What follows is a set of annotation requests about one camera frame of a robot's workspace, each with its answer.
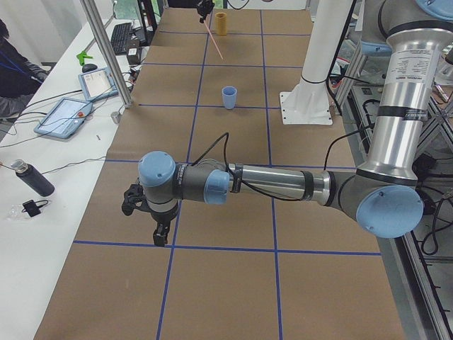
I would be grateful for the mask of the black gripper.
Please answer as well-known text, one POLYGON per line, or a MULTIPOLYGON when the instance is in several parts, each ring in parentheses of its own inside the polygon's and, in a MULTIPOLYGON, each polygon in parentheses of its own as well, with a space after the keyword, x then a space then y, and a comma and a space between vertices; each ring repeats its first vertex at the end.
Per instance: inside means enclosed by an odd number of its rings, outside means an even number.
POLYGON ((156 221, 156 229, 153 232, 155 246, 164 247, 168 244, 171 221, 176 218, 177 214, 177 211, 151 212, 152 218, 156 221))
POLYGON ((200 0, 196 4, 197 13, 200 16, 200 22, 204 22, 214 8, 213 0, 200 0))

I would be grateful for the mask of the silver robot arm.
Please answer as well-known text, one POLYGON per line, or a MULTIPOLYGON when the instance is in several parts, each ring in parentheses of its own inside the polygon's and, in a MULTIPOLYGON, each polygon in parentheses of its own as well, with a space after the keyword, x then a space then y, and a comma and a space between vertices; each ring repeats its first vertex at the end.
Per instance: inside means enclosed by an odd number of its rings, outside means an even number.
POLYGON ((413 162, 442 50, 452 40, 451 1, 367 1, 362 46, 385 47, 389 66, 372 124, 369 150, 356 170, 271 169, 201 156, 178 163, 162 151, 139 161, 142 208, 156 221, 155 245, 168 242, 183 200, 223 204, 249 190, 277 200, 315 201, 353 219, 366 232, 394 239, 413 231, 424 204, 413 162))

